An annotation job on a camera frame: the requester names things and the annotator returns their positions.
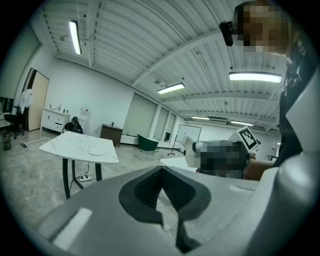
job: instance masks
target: ceiling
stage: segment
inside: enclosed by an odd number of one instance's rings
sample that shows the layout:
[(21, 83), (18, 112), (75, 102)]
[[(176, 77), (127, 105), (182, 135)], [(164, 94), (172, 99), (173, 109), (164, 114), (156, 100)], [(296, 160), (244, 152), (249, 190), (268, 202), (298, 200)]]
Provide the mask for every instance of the ceiling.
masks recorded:
[[(277, 129), (281, 83), (231, 81), (229, 72), (285, 76), (286, 59), (227, 47), (219, 23), (241, 0), (52, 0), (42, 10), (57, 57), (114, 77), (183, 117), (219, 117)], [(78, 22), (82, 54), (69, 21)], [(158, 90), (177, 83), (184, 89)]]

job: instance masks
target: table leg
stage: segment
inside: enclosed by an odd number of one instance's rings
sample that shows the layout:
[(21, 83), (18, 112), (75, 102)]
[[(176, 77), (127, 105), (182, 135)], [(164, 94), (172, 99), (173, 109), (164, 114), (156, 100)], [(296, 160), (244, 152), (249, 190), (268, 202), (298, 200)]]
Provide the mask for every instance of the table leg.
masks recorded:
[(101, 163), (95, 163), (95, 177), (96, 181), (102, 181)]
[(66, 199), (70, 198), (69, 192), (69, 182), (68, 182), (68, 159), (62, 159), (62, 177), (63, 177), (63, 186), (64, 186), (64, 193)]
[(75, 182), (75, 184), (77, 184), (78, 185), (78, 187), (80, 188), (80, 189), (84, 189), (84, 187), (80, 184), (80, 182), (79, 181), (77, 181), (77, 179), (76, 179), (76, 171), (75, 171), (76, 169), (75, 169), (75, 160), (72, 160), (72, 179), (73, 179), (73, 181)]

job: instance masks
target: brown cabinet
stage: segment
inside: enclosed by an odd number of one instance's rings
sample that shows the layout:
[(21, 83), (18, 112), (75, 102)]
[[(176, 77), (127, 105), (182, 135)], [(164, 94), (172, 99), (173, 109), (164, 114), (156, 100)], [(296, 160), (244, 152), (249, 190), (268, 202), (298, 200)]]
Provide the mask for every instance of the brown cabinet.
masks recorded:
[(100, 138), (102, 139), (107, 139), (107, 140), (112, 140), (114, 145), (120, 146), (120, 140), (121, 140), (121, 135), (122, 135), (122, 129), (111, 126), (111, 125), (102, 125), (101, 129), (101, 134)]

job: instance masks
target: black chair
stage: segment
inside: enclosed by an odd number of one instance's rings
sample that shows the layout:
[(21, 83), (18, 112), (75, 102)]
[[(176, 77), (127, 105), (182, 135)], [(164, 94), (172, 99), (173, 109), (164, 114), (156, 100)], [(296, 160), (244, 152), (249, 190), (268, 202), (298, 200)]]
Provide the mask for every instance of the black chair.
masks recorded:
[(16, 115), (12, 114), (12, 110), (10, 114), (5, 114), (4, 119), (11, 123), (10, 127), (8, 128), (8, 132), (14, 133), (14, 139), (17, 139), (17, 132), (22, 133), (22, 135), (25, 135), (25, 133), (19, 129), (19, 125), (22, 124), (23, 118), (21, 117), (21, 107), (19, 106), (13, 106), (16, 108)]

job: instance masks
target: concrete floor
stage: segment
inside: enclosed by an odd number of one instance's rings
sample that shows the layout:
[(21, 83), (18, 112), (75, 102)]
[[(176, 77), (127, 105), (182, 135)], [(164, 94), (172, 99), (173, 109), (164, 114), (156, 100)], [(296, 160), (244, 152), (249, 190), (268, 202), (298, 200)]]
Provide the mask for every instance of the concrete floor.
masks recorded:
[[(42, 137), (48, 137), (23, 148), (21, 142), (30, 142), (40, 139), (40, 130), (19, 134), (17, 140), (11, 137), (11, 150), (3, 149), (0, 142), (0, 178), (1, 188), (11, 209), (28, 226), (36, 227), (37, 224), (51, 210), (66, 201), (63, 176), (62, 158), (39, 149), (47, 141), (58, 136), (59, 133), (46, 130), (42, 131)], [(119, 163), (102, 164), (102, 178), (112, 177), (133, 172), (139, 169), (158, 166), (160, 159), (168, 158), (169, 149), (159, 148), (157, 152), (140, 151), (136, 146), (120, 145), (115, 148)], [(175, 157), (183, 154), (175, 152)], [(71, 161), (68, 166), (69, 185), (71, 183)], [(75, 161), (76, 175), (87, 168), (88, 163)], [(84, 187), (95, 183), (95, 178), (86, 181)], [(80, 189), (76, 184), (72, 184), (71, 196)], [(178, 215), (173, 209), (164, 191), (161, 191), (157, 211), (162, 213), (164, 227), (168, 238), (174, 242), (177, 233)]]

